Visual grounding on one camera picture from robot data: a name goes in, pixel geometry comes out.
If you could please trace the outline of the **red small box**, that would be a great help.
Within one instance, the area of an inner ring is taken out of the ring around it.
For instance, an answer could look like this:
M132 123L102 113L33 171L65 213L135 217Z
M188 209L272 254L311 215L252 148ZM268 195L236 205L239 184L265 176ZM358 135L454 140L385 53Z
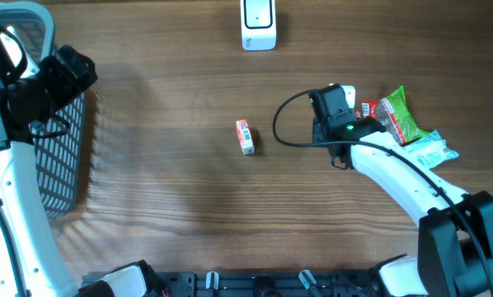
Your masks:
M246 120L236 121L237 138L241 151L244 155L251 155L255 152L255 145L251 135L250 126Z

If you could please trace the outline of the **red drink mix sachet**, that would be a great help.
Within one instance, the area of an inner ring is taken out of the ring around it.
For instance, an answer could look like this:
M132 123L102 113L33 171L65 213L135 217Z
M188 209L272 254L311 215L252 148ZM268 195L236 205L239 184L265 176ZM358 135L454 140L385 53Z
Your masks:
M377 116L377 110L377 100L364 100L361 102L361 109L355 110L354 114L357 119L363 119L367 117L375 118Z

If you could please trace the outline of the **green snack bag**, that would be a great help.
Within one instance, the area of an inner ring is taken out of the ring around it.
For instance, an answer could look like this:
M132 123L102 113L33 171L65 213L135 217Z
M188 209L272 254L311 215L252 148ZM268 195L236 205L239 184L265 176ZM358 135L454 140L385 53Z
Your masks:
M403 86L378 101L375 119L400 145L409 144L429 134L416 124L409 112Z

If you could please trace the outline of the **mint wet wipes pack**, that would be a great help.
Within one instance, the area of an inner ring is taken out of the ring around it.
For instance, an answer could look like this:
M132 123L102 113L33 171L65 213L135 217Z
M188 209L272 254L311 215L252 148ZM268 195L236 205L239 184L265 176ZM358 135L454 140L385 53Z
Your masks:
M428 169L459 157L459 153L448 147L437 130L406 145L404 150Z

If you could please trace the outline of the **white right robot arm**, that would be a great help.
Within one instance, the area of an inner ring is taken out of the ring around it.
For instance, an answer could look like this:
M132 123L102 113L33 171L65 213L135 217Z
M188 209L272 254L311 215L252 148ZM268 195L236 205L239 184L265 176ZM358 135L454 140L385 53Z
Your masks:
M392 296L475 296L493 290L493 196L469 194L420 165L373 118L357 119L338 84L311 92L313 138L379 184L415 222L416 256L378 273Z

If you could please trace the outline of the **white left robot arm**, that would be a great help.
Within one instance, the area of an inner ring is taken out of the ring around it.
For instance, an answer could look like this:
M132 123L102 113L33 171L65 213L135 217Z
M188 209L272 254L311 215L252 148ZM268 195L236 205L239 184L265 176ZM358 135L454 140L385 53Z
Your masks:
M31 123L59 121L63 128L43 139L65 136L69 121L59 115L97 80L94 62L65 45L43 58L25 77L28 58L14 64L0 26L0 295L1 296L167 296L164 280L144 260L108 272L80 289L56 247L37 180Z

